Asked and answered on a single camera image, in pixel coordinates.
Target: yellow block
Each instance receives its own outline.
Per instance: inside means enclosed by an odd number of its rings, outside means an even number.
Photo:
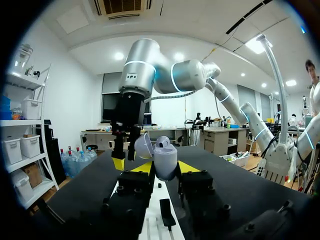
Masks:
[[[125,170],[125,159],[112,158],[115,169],[119,171]]]
[[[266,122],[273,124],[273,123],[274,123],[274,119],[273,119],[273,118],[267,118],[267,119],[266,119]]]
[[[187,172],[201,172],[201,170],[194,168],[193,166],[190,166],[183,161],[178,161],[179,167],[180,167],[180,172],[187,173]]]
[[[148,175],[150,174],[150,170],[151,170],[151,166],[152,166],[152,161],[148,161],[147,163],[138,166],[135,169],[130,170],[130,172],[144,172],[144,173],[148,173]]]

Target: white lab coat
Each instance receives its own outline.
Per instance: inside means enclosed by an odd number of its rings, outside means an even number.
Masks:
[[[310,90],[310,112],[311,112],[311,116],[315,117],[318,115],[318,111],[315,105],[315,101],[314,101],[314,93],[315,93],[315,87],[314,85],[312,85],[312,88]]]
[[[296,117],[295,116],[291,116],[289,119],[289,125],[290,126],[296,126]]]

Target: black table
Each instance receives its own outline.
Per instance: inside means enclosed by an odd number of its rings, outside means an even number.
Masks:
[[[220,231],[230,232],[266,210],[278,210],[286,200],[293,202],[296,213],[301,213],[310,201],[306,194],[257,176],[199,147],[182,146],[177,150],[178,160],[211,174],[217,194],[231,205],[229,221]],[[146,162],[148,160],[140,158],[134,162],[126,160],[125,169],[131,170]],[[96,214],[100,212],[103,198],[113,191],[120,173],[114,168],[108,150],[57,191],[47,204],[63,219],[78,218],[80,211]],[[185,214],[181,214],[178,180],[175,178],[166,185],[183,235],[190,239],[192,229]],[[39,211],[35,217],[43,218]]]

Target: person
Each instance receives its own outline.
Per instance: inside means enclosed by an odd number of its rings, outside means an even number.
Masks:
[[[295,114],[292,114],[289,119],[289,126],[295,126],[296,125],[296,118],[297,116]]]
[[[317,76],[316,67],[310,59],[305,61],[305,69],[308,72],[312,81],[312,88],[310,90],[310,111],[311,111],[311,116],[315,117],[319,113],[314,101],[314,92],[315,92],[315,87],[319,83],[319,76]]]

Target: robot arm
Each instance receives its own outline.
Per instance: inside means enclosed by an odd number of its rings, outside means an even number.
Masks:
[[[116,136],[113,158],[123,160],[123,137],[130,132],[128,159],[134,160],[135,141],[140,136],[143,123],[145,99],[152,94],[153,88],[162,94],[196,91],[203,87],[211,90],[229,111],[238,125],[249,122],[249,128],[262,152],[265,152],[266,178],[284,183],[291,165],[298,166],[320,140],[320,116],[313,119],[304,133],[295,143],[281,136],[279,144],[273,141],[274,136],[259,117],[250,103],[239,107],[228,89],[215,78],[221,73],[214,63],[202,64],[196,59],[174,63],[161,52],[158,43],[152,39],[136,41],[129,52],[124,65],[119,85],[122,94],[112,119],[112,134]]]
[[[152,39],[136,41],[124,64],[119,92],[121,98],[111,120],[114,150],[111,156],[123,160],[124,137],[130,132],[128,159],[135,158],[135,141],[143,124],[145,99],[153,88],[161,94],[196,91],[202,89],[209,77],[220,74],[214,63],[202,64],[196,59],[174,63],[161,52],[159,44]]]
[[[312,119],[295,142],[287,136],[286,144],[277,144],[273,141],[273,134],[250,103],[239,107],[228,89],[215,79],[210,78],[205,87],[215,94],[238,125],[241,126],[249,122],[249,129],[261,152],[266,150],[266,178],[268,178],[269,172],[269,179],[274,180],[273,182],[283,184],[284,177],[287,175],[289,175],[289,180],[292,180],[296,166],[304,161],[320,140],[320,115]]]
[[[215,94],[220,103],[228,110],[237,125],[242,126],[247,122],[249,123],[250,131],[263,152],[274,136],[252,105],[247,102],[242,107],[239,107],[229,90],[215,79],[210,78],[205,87]]]

